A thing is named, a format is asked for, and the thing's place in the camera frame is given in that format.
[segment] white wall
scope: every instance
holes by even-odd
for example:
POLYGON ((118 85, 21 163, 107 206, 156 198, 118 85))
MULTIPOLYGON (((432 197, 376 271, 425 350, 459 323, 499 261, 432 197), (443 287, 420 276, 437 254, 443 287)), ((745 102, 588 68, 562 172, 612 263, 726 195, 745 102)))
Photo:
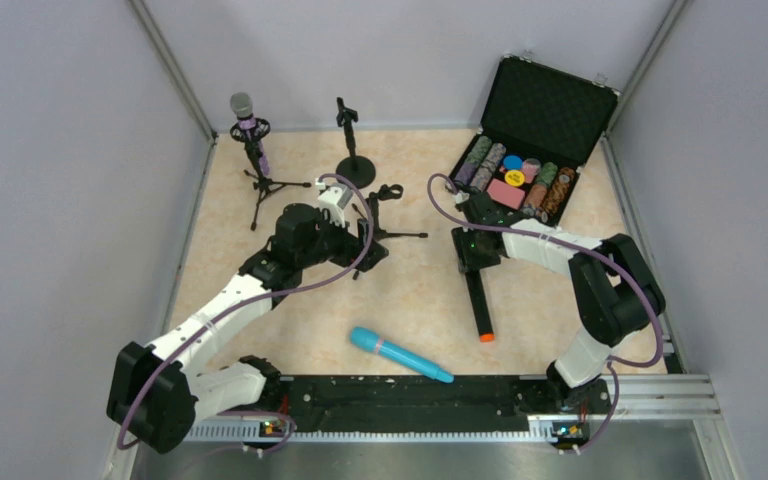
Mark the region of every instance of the white wall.
POLYGON ((248 91, 276 129, 477 125, 506 52, 622 88, 670 0, 150 0, 213 128, 248 91))
POLYGON ((0 479, 101 475, 205 154, 124 0, 0 1, 0 479))
POLYGON ((768 2, 692 2, 613 143, 684 361, 768 478, 768 2))

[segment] white robotic arm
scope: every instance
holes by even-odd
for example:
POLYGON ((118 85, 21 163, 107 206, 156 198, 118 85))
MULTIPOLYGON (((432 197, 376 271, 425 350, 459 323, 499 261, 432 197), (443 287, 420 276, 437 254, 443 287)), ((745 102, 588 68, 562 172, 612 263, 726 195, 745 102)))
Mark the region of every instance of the white robotic arm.
MULTIPOLYGON (((511 225, 511 228, 538 232, 591 250, 602 245, 601 239, 574 235, 560 228, 548 227, 533 218, 520 220, 511 225)), ((526 260, 542 265, 555 273, 570 276, 569 262, 577 253, 575 250, 550 243, 542 238, 514 233, 503 233, 502 241, 509 258, 526 260)), ((623 341, 634 336, 634 333, 636 332, 627 335, 623 341)), ((555 369, 570 388, 585 385, 602 373, 608 357, 619 347, 620 345, 611 347, 599 342, 587 332, 586 328, 582 327, 566 351, 555 360, 555 369)))
POLYGON ((582 328, 569 348, 547 371, 550 381, 554 379, 563 382, 563 385, 559 385, 562 396, 574 396, 576 389, 585 388, 597 379, 621 342, 648 325, 649 318, 640 299, 624 281, 611 281, 609 277, 616 277, 616 272, 578 250, 547 241, 547 237, 612 258, 641 286, 655 312, 663 311, 664 297, 640 251, 628 236, 618 234, 608 239, 598 239, 574 235, 560 228, 543 225, 535 219, 506 214, 486 193, 470 197, 458 194, 455 200, 459 202, 458 209, 464 212, 471 223, 505 226, 540 234, 533 237, 464 228, 452 231, 459 267, 468 276, 470 297, 479 328, 481 322, 489 325, 490 320, 489 309, 481 304, 486 302, 484 293, 476 292, 483 289, 478 275, 481 269, 499 264, 502 257, 536 263, 572 280, 582 328))
MULTIPOLYGON (((365 239, 352 235, 344 209, 352 191, 341 184, 327 186, 317 181, 322 192, 319 208, 307 204, 288 205, 278 218, 275 235, 267 247, 246 260, 225 287, 184 323, 145 346, 131 342, 116 360, 108 398, 107 415, 122 424, 137 392, 158 366, 182 344, 188 346, 174 358, 151 385, 137 407, 129 431, 160 453, 177 446, 189 429, 201 420, 238 405, 258 401, 267 377, 262 369, 274 369, 251 357, 218 372, 203 374, 208 362, 231 338, 254 319, 275 308, 286 294, 301 283, 302 271, 330 261, 348 267, 357 258, 365 239), (266 297, 271 291, 287 292, 266 297), (259 297, 213 322, 229 308, 259 297), (206 332, 192 341, 196 333, 206 332)), ((358 225, 359 233, 363 225, 358 225)), ((387 256, 377 242, 356 268, 368 271, 387 256)))

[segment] beige floor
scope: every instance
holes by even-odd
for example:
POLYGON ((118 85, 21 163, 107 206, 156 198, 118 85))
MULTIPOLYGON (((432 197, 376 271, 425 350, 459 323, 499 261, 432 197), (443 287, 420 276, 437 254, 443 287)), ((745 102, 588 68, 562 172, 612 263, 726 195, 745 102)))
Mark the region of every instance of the beige floor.
MULTIPOLYGON (((449 231, 453 225, 431 206, 428 176, 448 174, 471 130, 358 132, 358 153, 371 158, 376 182, 400 183, 401 200, 381 204, 381 223, 391 231, 427 231, 429 239, 391 239, 390 257, 358 281, 344 277, 328 287, 290 296, 274 311, 243 329, 210 366, 243 355, 266 357, 288 374, 409 374, 399 365, 361 352, 348 341, 352 327, 369 327, 455 374, 543 373, 580 327, 568 278, 517 261, 485 270, 496 341, 478 341, 466 283, 457 271, 449 231)), ((273 133, 265 148, 276 180, 312 181, 333 171, 345 156, 342 132, 273 133)), ((316 202, 314 189, 285 189, 264 203, 256 232, 249 230, 255 192, 243 175, 248 166, 241 144, 219 139, 172 315, 174 328, 213 297, 242 262, 274 231, 281 210, 292 202, 316 202)), ((442 185, 435 192, 454 211, 442 185)), ((599 148, 591 156, 570 199, 561 226, 574 233, 607 237, 624 231, 599 148)), ((303 283, 329 277, 332 264, 304 273, 303 283)), ((626 358, 649 358, 651 327, 627 342, 626 358)), ((624 373, 637 369, 619 366, 624 373)), ((665 372, 663 365, 648 372, 665 372)))

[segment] case lid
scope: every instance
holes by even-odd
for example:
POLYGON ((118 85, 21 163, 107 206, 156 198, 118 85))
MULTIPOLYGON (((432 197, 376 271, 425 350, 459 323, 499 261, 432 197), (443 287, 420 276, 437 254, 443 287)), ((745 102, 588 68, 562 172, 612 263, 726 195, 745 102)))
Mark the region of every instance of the case lid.
POLYGON ((508 56, 481 117, 490 137, 575 166, 587 162, 618 94, 589 80, 508 56))

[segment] gray microphone head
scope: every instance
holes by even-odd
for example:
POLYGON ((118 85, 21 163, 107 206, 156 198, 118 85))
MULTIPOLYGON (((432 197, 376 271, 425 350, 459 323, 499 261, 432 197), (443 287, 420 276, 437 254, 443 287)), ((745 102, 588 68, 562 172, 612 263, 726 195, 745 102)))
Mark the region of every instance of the gray microphone head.
POLYGON ((246 118, 251 115, 252 103, 249 94, 239 92, 231 95, 231 110, 237 118, 246 118))

